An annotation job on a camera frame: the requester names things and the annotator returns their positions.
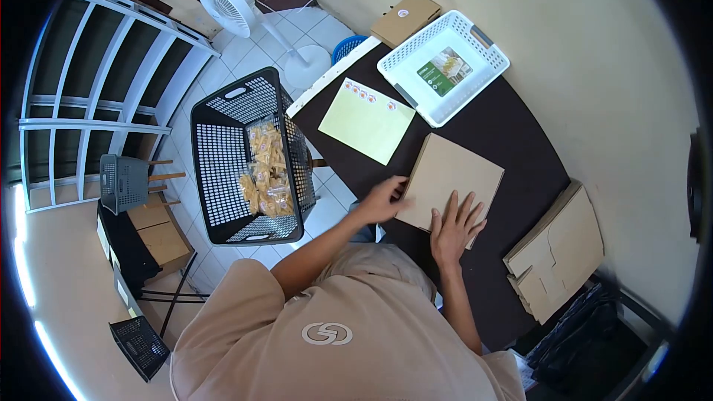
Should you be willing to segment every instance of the hand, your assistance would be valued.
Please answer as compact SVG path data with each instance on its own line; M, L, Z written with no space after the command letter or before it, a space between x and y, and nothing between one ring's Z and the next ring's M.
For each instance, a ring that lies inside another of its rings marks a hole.
M364 225L383 223L394 218L397 212L408 207L410 203L407 200L398 200L401 198L407 180L407 176L394 175L387 181L377 184L366 199L352 211L353 217Z
M450 194L445 220L441 220L437 209L432 210L431 254L441 271L460 269L459 260L466 245L486 227L488 220L474 226L483 211L482 201L471 211L475 197L476 194L470 192L459 210L458 191L453 191Z

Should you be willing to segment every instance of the beige t-shirt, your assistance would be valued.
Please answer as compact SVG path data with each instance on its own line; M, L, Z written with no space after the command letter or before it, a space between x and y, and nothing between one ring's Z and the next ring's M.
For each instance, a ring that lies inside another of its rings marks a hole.
M236 261L180 336L183 400L524 400L514 357L470 351L433 284L395 246L350 244L284 302L262 263Z

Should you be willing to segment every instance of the fan base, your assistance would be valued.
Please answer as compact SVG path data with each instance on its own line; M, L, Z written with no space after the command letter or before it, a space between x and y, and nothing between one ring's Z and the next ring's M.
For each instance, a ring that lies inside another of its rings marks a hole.
M285 65L284 75L293 87L308 89L332 67L332 57L318 45L308 45L299 48L297 52L305 58L307 66L297 57L291 56Z

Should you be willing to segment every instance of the white plastic basket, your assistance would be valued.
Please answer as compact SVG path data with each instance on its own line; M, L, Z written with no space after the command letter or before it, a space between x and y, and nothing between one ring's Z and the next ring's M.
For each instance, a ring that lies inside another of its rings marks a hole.
M472 69L441 96L419 76L447 48ZM384 56L377 68L431 127L442 127L510 67L510 59L462 13L449 11Z

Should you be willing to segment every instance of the black wire basket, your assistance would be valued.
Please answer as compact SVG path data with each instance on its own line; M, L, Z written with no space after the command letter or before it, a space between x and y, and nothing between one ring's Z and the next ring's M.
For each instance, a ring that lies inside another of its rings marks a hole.
M109 328L114 341L141 378L146 382L151 381L170 351L149 325L146 317L137 316L110 323Z
M223 87L191 111L193 165L209 240L215 245L288 244L305 234L316 203L307 140L284 111L292 99L267 67ZM294 213L252 215L238 180L254 162L248 131L266 118L280 131Z

